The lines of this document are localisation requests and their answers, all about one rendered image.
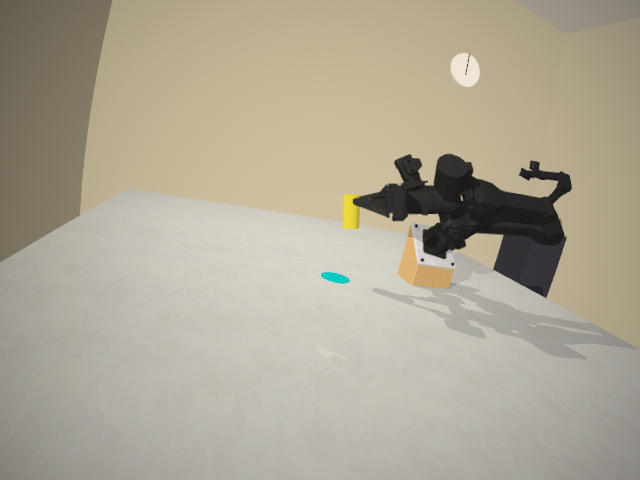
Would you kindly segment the yellow cylinder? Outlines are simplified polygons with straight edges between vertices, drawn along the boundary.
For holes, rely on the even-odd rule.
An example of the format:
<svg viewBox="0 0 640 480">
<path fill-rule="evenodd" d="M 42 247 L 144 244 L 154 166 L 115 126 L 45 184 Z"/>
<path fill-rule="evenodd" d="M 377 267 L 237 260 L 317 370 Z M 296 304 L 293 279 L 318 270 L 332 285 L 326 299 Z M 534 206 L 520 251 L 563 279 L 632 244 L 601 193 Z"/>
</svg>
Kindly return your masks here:
<svg viewBox="0 0 640 480">
<path fill-rule="evenodd" d="M 360 206 L 353 204 L 353 199 L 357 197 L 361 196 L 358 194 L 344 194 L 342 228 L 359 228 Z"/>
</svg>

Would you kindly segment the cyan circle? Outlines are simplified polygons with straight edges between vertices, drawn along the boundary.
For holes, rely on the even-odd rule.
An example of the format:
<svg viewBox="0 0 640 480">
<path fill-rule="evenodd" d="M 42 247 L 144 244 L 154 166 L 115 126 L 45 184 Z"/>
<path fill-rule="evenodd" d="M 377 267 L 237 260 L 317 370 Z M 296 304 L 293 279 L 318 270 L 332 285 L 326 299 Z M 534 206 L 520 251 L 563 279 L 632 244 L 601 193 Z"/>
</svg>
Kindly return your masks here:
<svg viewBox="0 0 640 480">
<path fill-rule="evenodd" d="M 340 284 L 346 284 L 349 283 L 349 279 L 343 275 L 337 274 L 337 273 L 332 273 L 332 272 L 324 272 L 321 274 L 321 276 L 331 282 L 334 283 L 340 283 Z"/>
</svg>

